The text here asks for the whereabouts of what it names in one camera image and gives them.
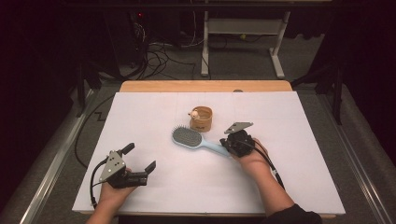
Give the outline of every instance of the table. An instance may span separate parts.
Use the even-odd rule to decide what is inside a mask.
[[[230,102],[238,106],[233,108]],[[73,210],[92,211],[88,183],[93,167],[109,150],[134,142],[136,148],[124,156],[127,165],[138,172],[156,160],[157,168],[148,185],[128,198],[122,215],[262,216],[259,192],[235,161],[172,143],[172,128],[188,123],[187,110],[197,104],[214,109],[207,141],[225,137],[223,132],[234,121],[253,121],[247,132],[265,142],[295,202],[324,217],[345,213],[298,96],[282,80],[125,82],[113,101]],[[301,153],[304,156],[296,160]]]

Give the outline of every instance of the brush head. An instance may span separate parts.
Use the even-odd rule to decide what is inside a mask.
[[[172,137],[175,142],[189,148],[197,148],[203,140],[200,133],[185,126],[177,126]]]

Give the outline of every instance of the black sleeve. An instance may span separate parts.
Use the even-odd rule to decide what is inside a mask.
[[[321,224],[320,215],[305,212],[297,203],[283,211],[273,213],[262,224]]]

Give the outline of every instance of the white paper sheet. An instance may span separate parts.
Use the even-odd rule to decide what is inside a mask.
[[[296,203],[320,214],[345,213],[298,95],[292,91],[117,93],[73,210],[92,211],[89,182],[94,166],[110,150],[133,142],[135,149],[123,156],[127,166],[138,172],[157,161],[157,168],[149,175],[148,185],[139,187],[120,212],[263,213],[254,182],[232,158],[172,142],[173,129],[180,124],[188,126],[188,113],[198,105],[213,110],[212,129],[203,134],[206,141],[219,144],[234,122],[253,122],[246,131],[268,149]],[[97,199],[99,192],[100,187],[95,187]]]

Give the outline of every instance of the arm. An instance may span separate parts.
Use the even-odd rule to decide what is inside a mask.
[[[256,148],[267,154],[266,149],[259,140],[254,139]],[[249,155],[242,158],[233,156],[239,161],[242,168],[256,182],[265,208],[265,214],[269,217],[275,212],[282,211],[294,205],[289,194],[277,183],[271,174],[270,166],[257,151],[253,150]]]
[[[117,214],[117,211],[125,202],[129,194],[137,187],[125,189],[113,189],[108,183],[102,184],[99,203],[93,214],[88,219],[87,224],[108,224]]]

